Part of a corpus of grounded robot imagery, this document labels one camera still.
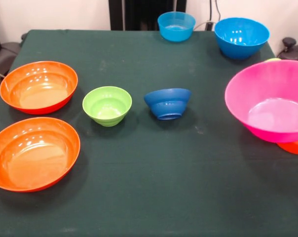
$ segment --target bowl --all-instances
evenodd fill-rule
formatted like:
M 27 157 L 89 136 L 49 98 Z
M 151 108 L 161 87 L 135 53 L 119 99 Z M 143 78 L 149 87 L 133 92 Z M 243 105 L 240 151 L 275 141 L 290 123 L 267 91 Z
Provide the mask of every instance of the bowl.
M 158 24 L 162 37 L 172 42 L 181 42 L 192 35 L 195 19 L 187 13 L 171 11 L 160 15 Z
M 229 111 L 259 138 L 298 141 L 298 61 L 247 67 L 228 83 L 224 98 Z
M 191 91 L 182 88 L 156 90 L 144 100 L 158 120 L 178 119 L 186 109 Z
M 80 139 L 55 118 L 30 118 L 0 132 L 0 188 L 35 192 L 61 180 L 74 165 Z
M 269 30 L 260 22 L 233 17 L 215 25 L 215 36 L 225 56 L 242 60 L 259 51 L 269 38 Z
M 123 120 L 132 105 L 130 94 L 119 87 L 103 86 L 90 91 L 82 102 L 85 113 L 98 124 L 112 127 Z
M 63 107 L 78 84 L 75 71 L 66 64 L 41 61 L 10 72 L 0 85 L 0 96 L 8 105 L 32 115 L 43 115 Z

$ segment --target green bowl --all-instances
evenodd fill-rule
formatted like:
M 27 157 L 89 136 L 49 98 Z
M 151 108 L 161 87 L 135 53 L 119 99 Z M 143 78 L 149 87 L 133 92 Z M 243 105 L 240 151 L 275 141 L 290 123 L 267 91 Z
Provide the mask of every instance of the green bowl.
M 131 105 L 130 94 L 115 86 L 103 86 L 91 90 L 82 102 L 86 114 L 105 127 L 115 126 L 122 121 Z

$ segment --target white wall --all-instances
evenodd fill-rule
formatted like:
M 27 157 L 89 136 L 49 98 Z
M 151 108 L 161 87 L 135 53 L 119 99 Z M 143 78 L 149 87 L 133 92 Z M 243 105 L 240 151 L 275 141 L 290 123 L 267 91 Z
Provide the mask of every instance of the white wall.
M 217 20 L 213 2 L 213 20 Z M 265 24 L 274 53 L 282 49 L 283 37 L 298 41 L 298 0 L 218 0 L 218 5 L 222 18 L 241 16 Z M 197 24 L 204 22 L 209 18 L 209 0 L 187 0 L 186 11 Z M 30 29 L 110 30 L 108 0 L 0 0 L 2 43 L 19 42 Z
M 213 0 L 213 21 L 218 20 Z M 223 18 L 247 17 L 265 24 L 271 33 L 269 44 L 278 53 L 284 37 L 293 37 L 298 43 L 298 0 L 218 0 Z M 209 0 L 187 0 L 186 12 L 193 15 L 196 24 L 209 20 Z
M 108 0 L 0 0 L 0 41 L 30 29 L 110 30 Z

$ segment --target dark green tablecloth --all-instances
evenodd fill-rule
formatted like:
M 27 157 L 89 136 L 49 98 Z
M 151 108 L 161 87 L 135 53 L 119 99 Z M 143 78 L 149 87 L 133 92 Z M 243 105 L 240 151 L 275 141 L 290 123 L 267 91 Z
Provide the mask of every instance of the dark green tablecloth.
M 251 135 L 224 104 L 239 70 L 273 57 L 223 57 L 212 32 L 170 43 L 159 32 L 31 31 L 13 68 L 37 60 L 73 67 L 73 99 L 49 115 L 73 125 L 81 152 L 72 171 L 38 193 L 0 189 L 0 236 L 298 236 L 298 156 Z M 99 86 L 130 92 L 125 120 L 101 127 L 81 108 Z M 192 91 L 181 119 L 157 121 L 143 96 Z M 30 118 L 0 99 L 0 131 Z

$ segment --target dark blue bowl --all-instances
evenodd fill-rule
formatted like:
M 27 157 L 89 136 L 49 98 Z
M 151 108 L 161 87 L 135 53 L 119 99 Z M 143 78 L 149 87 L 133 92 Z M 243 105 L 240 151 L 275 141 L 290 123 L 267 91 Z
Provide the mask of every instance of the dark blue bowl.
M 191 94 L 187 89 L 171 88 L 150 92 L 144 100 L 159 120 L 171 120 L 182 116 Z

